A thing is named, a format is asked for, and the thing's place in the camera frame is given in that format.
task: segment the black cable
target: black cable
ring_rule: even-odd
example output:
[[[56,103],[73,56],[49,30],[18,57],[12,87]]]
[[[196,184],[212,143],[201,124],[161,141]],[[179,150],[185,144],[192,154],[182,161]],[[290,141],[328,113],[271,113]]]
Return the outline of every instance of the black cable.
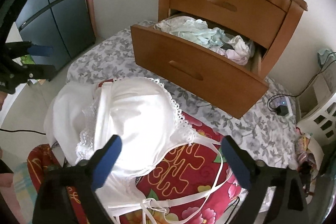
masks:
[[[7,129],[3,129],[0,128],[0,131],[4,131],[4,132],[10,132],[10,133],[15,133],[15,132],[33,132],[33,133],[37,133],[37,134],[41,134],[41,135],[46,135],[45,133],[41,133],[39,131],[35,131],[35,130],[7,130]]]
[[[239,204],[240,198],[237,197],[236,200],[235,200],[229,207],[227,207],[226,210],[224,211],[224,213],[225,213],[225,212],[226,212],[226,211],[227,211],[233,204],[236,203],[236,201],[238,201],[237,204],[236,204],[235,207],[233,208],[232,212],[230,213],[229,217],[227,218],[227,220],[225,221],[224,224],[227,224],[227,223],[229,222],[229,220],[230,220],[230,218],[231,218],[233,212],[235,211],[235,209],[237,208],[237,206],[238,206],[238,204]]]
[[[327,62],[328,57],[329,57],[331,54],[336,54],[336,52],[331,52],[331,53],[329,53],[329,54],[327,55],[327,58],[325,59],[325,63]],[[331,62],[328,64],[328,66],[327,66],[325,69],[323,69],[323,67],[324,67],[324,65],[325,65],[325,63],[324,63],[324,65],[323,65],[322,68],[319,70],[319,72],[318,72],[317,74],[315,74],[315,75],[310,79],[310,81],[308,82],[308,84],[306,85],[306,87],[305,87],[305,88],[304,88],[298,95],[290,95],[290,94],[285,94],[285,93],[279,93],[279,94],[275,94],[275,95],[271,96],[271,97],[268,99],[268,101],[267,101],[267,108],[268,108],[268,110],[271,111],[271,112],[275,112],[275,108],[273,108],[270,104],[271,104],[272,101],[274,101],[274,100],[277,99],[277,98],[284,97],[284,96],[288,96],[288,97],[296,98],[296,97],[299,97],[300,95],[302,95],[302,93],[305,92],[305,90],[310,86],[310,84],[314,81],[314,79],[315,79],[319,74],[323,73],[323,72],[324,72],[324,71],[325,71],[325,70],[326,70],[332,63],[334,63],[334,62],[336,62],[336,60],[331,61]]]

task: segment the tiled floor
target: tiled floor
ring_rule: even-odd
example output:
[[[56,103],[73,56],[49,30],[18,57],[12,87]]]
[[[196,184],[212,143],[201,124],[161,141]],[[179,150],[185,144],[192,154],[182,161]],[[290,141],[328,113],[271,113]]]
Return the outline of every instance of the tiled floor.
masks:
[[[103,38],[98,38],[96,44],[103,40]],[[39,83],[26,85],[12,104],[1,128],[43,132],[43,122],[48,107],[65,85],[67,71],[71,63],[66,65],[50,82],[46,81],[42,85]],[[29,152],[42,143],[48,143],[47,138],[37,133],[0,131],[0,146],[4,151],[2,159],[12,170],[18,164],[25,162]]]

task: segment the drawer cutout handle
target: drawer cutout handle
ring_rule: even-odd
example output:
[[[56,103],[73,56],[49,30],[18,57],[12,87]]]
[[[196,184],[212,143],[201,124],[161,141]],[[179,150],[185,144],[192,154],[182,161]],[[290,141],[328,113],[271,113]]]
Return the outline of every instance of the drawer cutout handle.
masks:
[[[171,60],[168,63],[173,68],[178,69],[179,71],[184,72],[185,74],[191,76],[192,78],[195,78],[197,80],[203,81],[203,76],[200,73],[187,68],[185,65],[180,64],[180,63],[178,63],[178,62],[176,62],[174,60]]]
[[[225,1],[221,1],[221,0],[207,0],[208,2],[211,2],[214,5],[223,7],[231,12],[236,12],[237,11],[237,7],[234,6],[231,3],[225,2]]]

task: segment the light blue fabric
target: light blue fabric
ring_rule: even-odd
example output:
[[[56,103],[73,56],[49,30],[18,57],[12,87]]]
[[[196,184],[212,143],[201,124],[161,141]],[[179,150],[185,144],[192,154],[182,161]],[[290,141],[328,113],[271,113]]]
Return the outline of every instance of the light blue fabric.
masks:
[[[323,68],[324,63],[327,61],[327,56],[333,52],[332,49],[329,48],[322,48],[317,52],[317,62],[320,68]],[[336,54],[330,54],[328,59],[332,58],[332,60],[336,60]]]
[[[13,184],[17,201],[21,207],[22,216],[27,221],[27,224],[31,224],[37,192],[30,179],[26,162],[15,168]]]
[[[224,42],[230,40],[220,28],[209,29],[205,21],[187,16],[163,20],[157,23],[156,27],[163,32],[181,37],[205,48],[221,47]]]

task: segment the mattress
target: mattress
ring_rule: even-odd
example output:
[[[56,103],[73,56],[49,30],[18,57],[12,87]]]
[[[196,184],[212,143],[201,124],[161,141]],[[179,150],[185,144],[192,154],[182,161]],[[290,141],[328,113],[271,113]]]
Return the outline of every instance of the mattress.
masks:
[[[139,23],[142,26],[153,24],[150,21]],[[134,76],[159,78],[184,112],[220,134],[231,135],[253,159],[263,160],[274,167],[297,167],[294,149],[295,115],[288,119],[277,116],[266,105],[272,95],[288,91],[271,78],[265,79],[269,83],[265,95],[242,118],[236,119],[202,98],[138,66],[134,60],[131,31],[127,28],[78,58],[69,67],[67,82],[99,83],[111,78]],[[291,100],[291,105],[293,113],[296,113],[294,100]],[[273,193],[274,188],[269,187],[260,211],[269,208]],[[240,198],[244,199],[246,194],[247,191],[242,190]]]

